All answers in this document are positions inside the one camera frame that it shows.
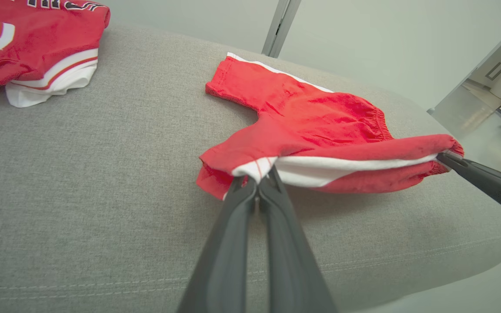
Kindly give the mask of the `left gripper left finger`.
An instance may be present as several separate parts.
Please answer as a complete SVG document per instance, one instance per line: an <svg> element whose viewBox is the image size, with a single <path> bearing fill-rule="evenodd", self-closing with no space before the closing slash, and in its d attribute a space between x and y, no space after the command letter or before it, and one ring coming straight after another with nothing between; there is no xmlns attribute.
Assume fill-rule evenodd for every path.
<svg viewBox="0 0 501 313"><path fill-rule="evenodd" d="M234 178L177 313L245 313L248 225L257 190L253 178Z"/></svg>

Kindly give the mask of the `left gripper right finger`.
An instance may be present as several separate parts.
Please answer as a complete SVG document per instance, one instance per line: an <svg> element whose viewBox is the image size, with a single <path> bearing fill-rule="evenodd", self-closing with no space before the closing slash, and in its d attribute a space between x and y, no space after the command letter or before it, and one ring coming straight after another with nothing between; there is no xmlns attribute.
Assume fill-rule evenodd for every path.
<svg viewBox="0 0 501 313"><path fill-rule="evenodd" d="M336 313L326 281L276 168L258 186L266 220L270 313Z"/></svg>

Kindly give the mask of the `red shorts with white stripe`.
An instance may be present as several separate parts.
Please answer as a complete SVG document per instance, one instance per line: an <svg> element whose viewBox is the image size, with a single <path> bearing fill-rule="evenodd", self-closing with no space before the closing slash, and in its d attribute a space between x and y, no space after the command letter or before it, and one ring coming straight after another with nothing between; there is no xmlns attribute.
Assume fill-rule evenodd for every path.
<svg viewBox="0 0 501 313"><path fill-rule="evenodd" d="M438 154L464 156L450 135L395 139L384 112L366 99L233 53L205 91L258 117L200 156L196 183L221 200L235 177L260 182L272 168L285 184L326 193L396 192L446 173Z"/></svg>

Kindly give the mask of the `red basketball jersey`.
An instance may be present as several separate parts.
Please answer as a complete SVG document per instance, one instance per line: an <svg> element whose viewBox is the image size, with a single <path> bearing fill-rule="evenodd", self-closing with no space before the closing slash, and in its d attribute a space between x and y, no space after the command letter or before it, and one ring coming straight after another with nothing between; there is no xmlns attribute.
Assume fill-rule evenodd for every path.
<svg viewBox="0 0 501 313"><path fill-rule="evenodd" d="M0 87L10 105L89 85L110 17L94 0L0 0Z"/></svg>

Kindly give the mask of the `grey fabric sofa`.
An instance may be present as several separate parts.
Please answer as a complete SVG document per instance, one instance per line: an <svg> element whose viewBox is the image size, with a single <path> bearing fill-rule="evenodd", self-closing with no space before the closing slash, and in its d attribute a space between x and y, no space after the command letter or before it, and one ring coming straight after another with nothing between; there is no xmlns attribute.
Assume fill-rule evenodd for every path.
<svg viewBox="0 0 501 313"><path fill-rule="evenodd" d="M411 100L317 69L112 24L90 84L29 108L0 87L0 313L174 313L222 202L199 156L257 119L207 95L228 52L382 109L394 137L446 133ZM455 173L395 193L288 186L341 312L501 263L501 206Z"/></svg>

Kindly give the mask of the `grey glass door frame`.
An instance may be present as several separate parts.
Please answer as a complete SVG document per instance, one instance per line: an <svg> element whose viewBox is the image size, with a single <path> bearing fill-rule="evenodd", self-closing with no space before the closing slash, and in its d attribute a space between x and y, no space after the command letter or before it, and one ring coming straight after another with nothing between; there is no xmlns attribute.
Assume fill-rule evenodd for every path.
<svg viewBox="0 0 501 313"><path fill-rule="evenodd" d="M486 118L501 109L501 99L490 93L501 76L501 43L469 75L427 113L444 120Z"/></svg>

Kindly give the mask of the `grey wall panel post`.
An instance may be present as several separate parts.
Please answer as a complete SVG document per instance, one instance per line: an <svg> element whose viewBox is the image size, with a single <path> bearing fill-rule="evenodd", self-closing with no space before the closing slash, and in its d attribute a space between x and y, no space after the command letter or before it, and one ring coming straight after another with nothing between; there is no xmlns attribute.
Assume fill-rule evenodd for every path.
<svg viewBox="0 0 501 313"><path fill-rule="evenodd" d="M277 58L290 31L301 0L278 0L276 10L262 48L262 55Z"/></svg>

